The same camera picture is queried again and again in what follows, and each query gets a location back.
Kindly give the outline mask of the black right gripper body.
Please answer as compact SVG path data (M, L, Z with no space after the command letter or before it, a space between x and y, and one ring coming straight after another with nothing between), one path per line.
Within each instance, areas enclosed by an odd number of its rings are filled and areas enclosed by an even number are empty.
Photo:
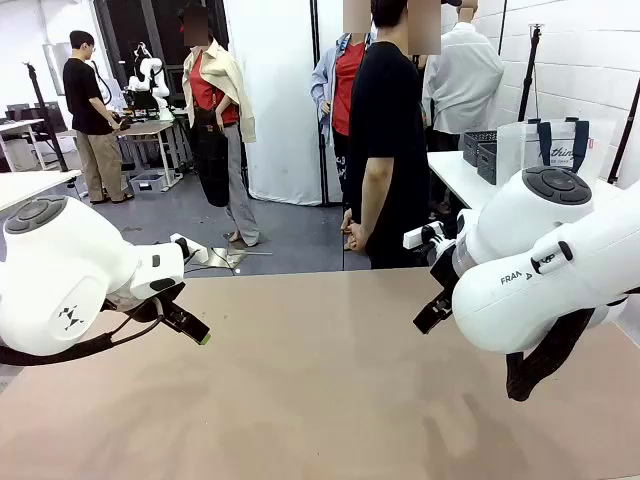
M430 273L443 287L443 292L438 296L441 301L451 300L453 290L459 280L459 275L454 269L453 254L455 250L456 242L452 239L439 241L435 246L435 259Z

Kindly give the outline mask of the person's right hand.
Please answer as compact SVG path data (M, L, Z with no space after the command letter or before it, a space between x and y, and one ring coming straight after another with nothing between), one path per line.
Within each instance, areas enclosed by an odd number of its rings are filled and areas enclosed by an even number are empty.
M368 223L345 223L342 232L347 237L346 248L355 252L363 252L375 226Z

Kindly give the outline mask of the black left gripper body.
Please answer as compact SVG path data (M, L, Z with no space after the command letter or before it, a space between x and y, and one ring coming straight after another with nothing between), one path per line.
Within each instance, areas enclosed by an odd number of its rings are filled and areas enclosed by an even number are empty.
M110 295L104 300L104 310L124 313L139 323L150 323L170 318L175 291L163 291L155 296L138 300L133 297Z

